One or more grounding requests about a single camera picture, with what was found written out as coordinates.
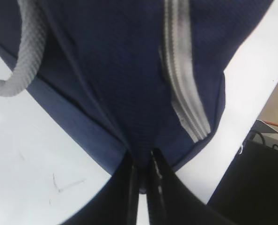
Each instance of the scratch mark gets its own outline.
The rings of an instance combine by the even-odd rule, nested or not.
[[[56,180],[55,180],[55,174],[53,173],[53,182],[54,182],[54,187],[56,188],[56,190],[59,192],[59,187],[56,184]]]
[[[84,183],[85,180],[86,180],[86,179],[81,179],[81,180],[78,180],[78,181],[73,182],[73,183],[71,183],[71,184],[68,184],[68,185],[64,186],[63,188],[59,188],[59,187],[57,186],[57,184],[56,184],[55,174],[53,173],[53,183],[54,183],[54,187],[57,189],[57,191],[58,191],[59,193],[62,193],[63,191],[66,191],[66,190],[68,190],[68,189],[70,189],[70,188],[72,188],[72,187],[74,187],[74,186],[77,186],[77,185],[79,185],[79,184],[81,184],[81,183]]]
[[[25,157],[23,156],[23,154],[21,153],[21,151],[18,150],[18,154],[20,156],[20,158],[22,159],[22,161],[25,161]]]
[[[59,193],[65,191],[65,190],[67,190],[67,189],[70,189],[70,188],[72,188],[72,187],[74,187],[74,186],[77,186],[77,185],[79,185],[79,184],[81,184],[81,183],[84,183],[84,181],[85,181],[85,179],[81,179],[81,180],[79,180],[79,181],[73,182],[73,183],[71,183],[71,184],[69,184],[69,185],[67,185],[67,186],[65,186],[65,187],[63,187],[63,188],[61,188],[61,189],[59,189]]]

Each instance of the zipper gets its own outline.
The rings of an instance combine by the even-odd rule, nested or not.
[[[196,143],[211,132],[194,80],[189,0],[164,0],[165,70],[172,88],[172,106],[182,127]]]

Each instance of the orange cable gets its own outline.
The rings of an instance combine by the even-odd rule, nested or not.
[[[263,120],[263,122],[266,123],[266,124],[278,127],[278,123],[274,123],[274,122],[270,122],[270,121],[264,121],[264,120]]]

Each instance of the black object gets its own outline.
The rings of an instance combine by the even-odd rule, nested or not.
[[[148,177],[147,200],[152,225],[233,225],[186,188],[159,149],[152,152]]]
[[[103,189],[63,225],[136,225],[138,170],[126,153]]]
[[[278,225],[278,150],[247,141],[208,205],[240,225]]]

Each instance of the white table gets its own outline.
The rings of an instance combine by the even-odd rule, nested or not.
[[[176,173],[205,203],[278,82],[278,0],[225,73],[227,102],[218,131]],[[1,59],[0,74],[10,74]],[[0,225],[58,224],[109,178],[27,92],[0,97]],[[138,224],[147,223],[141,195]]]

